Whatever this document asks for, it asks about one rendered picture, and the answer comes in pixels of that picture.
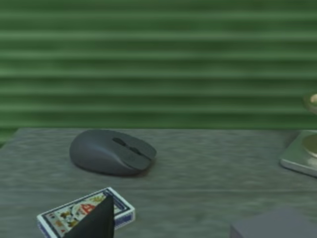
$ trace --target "dark black object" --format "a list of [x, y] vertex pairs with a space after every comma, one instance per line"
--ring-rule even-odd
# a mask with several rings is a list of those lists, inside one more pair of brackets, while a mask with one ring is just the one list
[[113, 197], [108, 196], [63, 238], [113, 238]]
[[147, 142], [112, 130], [87, 130], [71, 143], [69, 155], [80, 168], [117, 176], [147, 170], [156, 150]]

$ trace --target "mouse scroll wheel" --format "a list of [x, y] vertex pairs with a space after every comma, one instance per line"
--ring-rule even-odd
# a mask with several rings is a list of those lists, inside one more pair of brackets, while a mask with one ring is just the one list
[[138, 155], [142, 155], [142, 153], [137, 148], [131, 147], [130, 150]]
[[112, 139], [114, 142], [116, 142], [116, 143], [118, 143], [118, 144], [120, 144], [120, 145], [122, 145], [122, 146], [126, 146], [127, 144], [123, 141], [123, 140], [121, 140], [120, 138], [113, 138]]

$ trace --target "green corrugated wall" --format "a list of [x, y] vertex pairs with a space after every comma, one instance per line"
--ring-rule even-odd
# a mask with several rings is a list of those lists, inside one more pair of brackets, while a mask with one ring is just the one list
[[317, 1], [1, 0], [19, 127], [316, 128]]

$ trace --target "wooden table surface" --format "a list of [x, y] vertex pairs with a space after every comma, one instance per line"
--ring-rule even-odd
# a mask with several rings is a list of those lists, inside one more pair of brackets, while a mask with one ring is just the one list
[[71, 163], [84, 130], [22, 128], [3, 146], [1, 238], [42, 238], [38, 214], [108, 186], [137, 212], [115, 238], [229, 238], [231, 222], [280, 205], [317, 222], [317, 180], [278, 164], [297, 131], [118, 129], [158, 151], [146, 176], [121, 178]]

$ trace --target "mouse side button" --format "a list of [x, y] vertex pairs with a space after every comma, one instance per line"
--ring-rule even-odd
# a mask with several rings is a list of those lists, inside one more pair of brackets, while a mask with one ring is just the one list
[[123, 157], [122, 161], [126, 165], [128, 165], [134, 169], [140, 170], [140, 171], [147, 169], [151, 164], [151, 161], [149, 159], [147, 159], [143, 156], [137, 156], [137, 155], [133, 155], [133, 154]]

